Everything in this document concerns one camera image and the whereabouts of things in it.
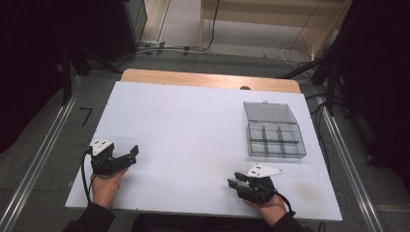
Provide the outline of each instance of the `white table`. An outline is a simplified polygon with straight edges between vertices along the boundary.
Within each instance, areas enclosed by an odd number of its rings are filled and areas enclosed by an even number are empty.
[[[94,135],[114,142],[114,157],[139,146],[114,208],[258,218],[226,179],[255,164],[248,159],[243,102],[263,101],[289,104],[301,128],[307,155],[267,163],[283,169],[272,179],[295,218],[341,220],[303,95],[132,82],[116,83]],[[90,176],[89,157],[85,164]],[[87,205],[79,173],[67,207]]]

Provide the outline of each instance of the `clear plastic organizer box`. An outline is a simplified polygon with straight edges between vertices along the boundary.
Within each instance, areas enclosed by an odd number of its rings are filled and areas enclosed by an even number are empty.
[[[306,155],[301,130],[289,105],[266,101],[244,105],[250,157],[301,159]]]

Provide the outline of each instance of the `human hand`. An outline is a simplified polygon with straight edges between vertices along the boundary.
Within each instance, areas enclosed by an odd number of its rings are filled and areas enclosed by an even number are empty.
[[[257,210],[270,226],[273,226],[286,214],[286,208],[284,207],[283,200],[276,194],[269,202],[262,205],[247,200],[244,200],[244,202],[253,209]]]
[[[120,188],[121,177],[123,177],[127,171],[128,168],[125,168],[109,177],[96,176],[93,174],[91,176],[91,180],[94,179],[92,183],[93,203],[110,210],[114,202],[115,194],[117,194]]]

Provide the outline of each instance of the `cable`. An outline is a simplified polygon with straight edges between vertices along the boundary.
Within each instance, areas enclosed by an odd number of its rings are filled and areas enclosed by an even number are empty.
[[[84,162],[85,162],[85,157],[91,153],[91,149],[87,149],[81,157],[81,178],[82,178],[82,185],[84,186],[84,191],[85,191],[85,196],[87,197],[88,203],[91,203],[91,198],[90,198],[90,191],[87,188],[87,180],[85,179],[85,171],[84,171]]]
[[[320,122],[321,122],[321,119],[322,119],[322,114],[323,114],[323,110],[324,110],[325,105],[326,105],[325,102],[320,103],[317,106],[317,108],[310,113],[310,115],[315,114],[314,123],[315,123],[316,130],[317,130],[317,137],[319,139],[319,144],[322,144],[323,155],[324,155],[324,158],[325,158],[326,168],[327,168],[328,174],[330,176],[331,175],[331,166],[330,166],[329,155],[328,155],[328,151],[326,149],[325,141],[323,140],[323,137],[322,137],[322,133],[320,132]]]
[[[209,42],[208,46],[205,49],[203,49],[202,51],[208,50],[211,47],[212,42],[214,41],[215,21],[217,20],[217,14],[218,14],[218,8],[219,7],[220,7],[220,0],[218,0],[217,8],[215,9],[214,22],[212,23],[211,41]]]
[[[290,64],[290,62],[289,62],[288,60],[286,60],[286,59],[284,58],[283,51],[285,51],[289,46],[294,46],[294,45],[296,45],[296,44],[299,45],[299,44],[305,44],[305,43],[294,43],[294,44],[288,45],[288,46],[286,46],[286,47],[281,51],[281,53],[280,53],[282,60],[283,60],[287,65],[289,65],[290,67],[292,67],[292,68],[294,68],[294,69],[298,69],[298,68],[299,68],[299,65],[304,64],[304,62],[299,63],[298,66],[293,66],[292,64]],[[308,73],[314,73],[314,71],[306,71],[306,73],[307,73],[307,74],[308,74]]]

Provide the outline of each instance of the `black cable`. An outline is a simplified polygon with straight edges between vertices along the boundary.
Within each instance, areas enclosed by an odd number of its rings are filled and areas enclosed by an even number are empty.
[[[320,115],[319,115],[319,117],[317,117],[317,116],[318,116],[318,113],[317,113],[317,111],[316,111],[315,123],[316,123],[316,128],[317,128],[317,137],[319,138],[319,144],[320,144],[320,143],[322,144],[322,147],[323,147],[323,155],[324,155],[324,158],[325,158],[326,167],[327,167],[327,169],[328,169],[328,174],[329,174],[329,176],[330,176],[330,175],[331,175],[331,164],[330,164],[330,161],[329,161],[329,155],[328,155],[328,151],[327,151],[327,149],[326,149],[325,141],[324,141],[324,139],[323,139],[323,137],[322,137],[322,133],[321,133],[321,131],[320,131],[320,123],[321,123],[321,121],[322,121],[322,115],[323,115],[323,110],[324,110],[324,108],[325,108],[325,105],[326,105],[325,103],[319,104],[318,109],[320,109]]]
[[[214,41],[215,21],[217,20],[217,14],[218,14],[218,8],[219,7],[220,7],[220,0],[218,0],[217,8],[215,9],[214,22],[212,23],[211,41],[209,42],[208,46],[205,49],[203,49],[202,51],[208,50],[211,47],[212,42]]]
[[[87,149],[83,154],[81,158],[81,177],[82,177],[82,185],[84,186],[84,191],[85,191],[85,196],[87,197],[88,203],[91,203],[91,198],[90,198],[90,191],[87,188],[87,180],[85,179],[85,171],[84,171],[84,162],[85,162],[85,157],[91,153],[91,149]]]

